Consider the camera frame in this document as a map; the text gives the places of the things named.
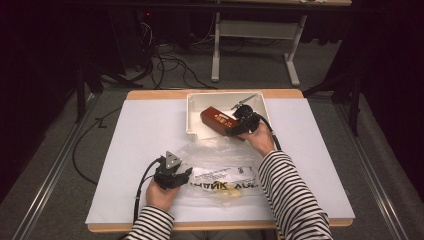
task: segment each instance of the small box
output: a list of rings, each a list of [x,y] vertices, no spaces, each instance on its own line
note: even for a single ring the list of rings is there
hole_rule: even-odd
[[[212,128],[222,136],[227,136],[227,133],[225,132],[226,128],[233,128],[239,125],[239,122],[236,119],[228,116],[227,114],[219,111],[214,107],[208,107],[206,110],[201,112],[200,119],[202,119],[202,122],[206,126]],[[234,137],[240,140],[244,140],[238,136]]]
[[[262,92],[216,92],[187,94],[186,132],[190,140],[195,141],[222,135],[202,122],[201,113],[203,111],[209,107],[213,107],[230,117],[236,110],[231,110],[231,108],[240,101],[252,95],[255,96],[249,99],[245,104],[251,106],[253,111],[260,114],[268,122],[270,122]]]

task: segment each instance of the person's right hand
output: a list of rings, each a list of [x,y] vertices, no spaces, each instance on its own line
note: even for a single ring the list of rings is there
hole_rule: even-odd
[[[275,151],[274,140],[272,139],[271,132],[268,127],[260,122],[258,129],[253,133],[243,133],[239,137],[249,141],[250,145],[258,151],[262,157],[268,153]]]

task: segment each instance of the table leg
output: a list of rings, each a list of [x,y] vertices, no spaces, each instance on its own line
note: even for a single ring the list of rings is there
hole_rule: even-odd
[[[219,81],[219,38],[220,38],[220,21],[221,14],[219,12],[216,13],[215,17],[215,49],[213,51],[213,59],[212,59],[212,82]]]
[[[290,53],[284,54],[284,60],[286,62],[287,70],[289,72],[290,81],[294,87],[300,85],[299,78],[297,77],[296,69],[294,68],[293,58],[296,53],[297,46],[299,45],[300,37],[302,36],[303,28],[305,27],[306,15],[302,15],[299,25],[296,29],[296,33],[293,37],[293,44]]]

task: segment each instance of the wrist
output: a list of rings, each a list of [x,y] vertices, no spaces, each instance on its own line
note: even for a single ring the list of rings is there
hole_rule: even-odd
[[[261,154],[262,157],[267,156],[270,152],[275,151],[275,148],[263,148],[263,149],[259,149],[259,153]]]
[[[166,212],[166,213],[169,211],[169,209],[167,210],[166,208],[159,207],[159,206],[154,205],[154,204],[147,204],[147,207],[152,207],[152,208],[158,209],[158,210],[160,210],[162,212]]]

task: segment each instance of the black device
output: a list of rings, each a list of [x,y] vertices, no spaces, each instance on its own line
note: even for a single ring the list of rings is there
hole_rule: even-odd
[[[255,113],[249,105],[240,105],[233,113],[233,116],[239,122],[239,125],[226,128],[225,133],[229,136],[237,136],[242,133],[252,133],[259,127],[261,118],[259,114]]]
[[[257,95],[257,93],[253,94],[252,96],[241,100],[231,108],[231,110],[236,109],[236,111],[233,113],[233,116],[236,118],[239,124],[235,127],[226,128],[225,133],[229,136],[237,136],[243,133],[253,133],[258,129],[259,122],[262,120],[271,132],[277,150],[281,150],[280,143],[277,139],[277,136],[274,134],[274,131],[272,130],[269,122],[263,116],[253,111],[252,107],[244,104]]]
[[[189,176],[191,172],[193,171],[193,168],[187,169],[184,173],[177,174],[177,170],[181,165],[182,160],[172,154],[169,151],[166,151],[166,157],[160,156],[156,160],[154,160],[150,165],[147,167],[147,169],[144,171],[143,177],[141,178],[140,184],[137,189],[137,194],[135,197],[135,204],[134,204],[134,218],[133,222],[137,220],[138,216],[138,206],[140,204],[140,195],[141,195],[141,187],[143,186],[144,182],[152,177],[146,177],[147,173],[149,172],[150,168],[156,164],[159,163],[159,167],[156,168],[155,174],[153,175],[153,179],[155,182],[159,184],[159,186],[166,190],[166,189],[172,189],[179,186],[182,186],[188,182]]]
[[[170,152],[166,152],[166,158],[163,156],[159,158],[160,165],[156,168],[153,176],[155,182],[165,190],[186,184],[193,168],[187,169],[184,173],[176,174],[181,162],[180,158]]]

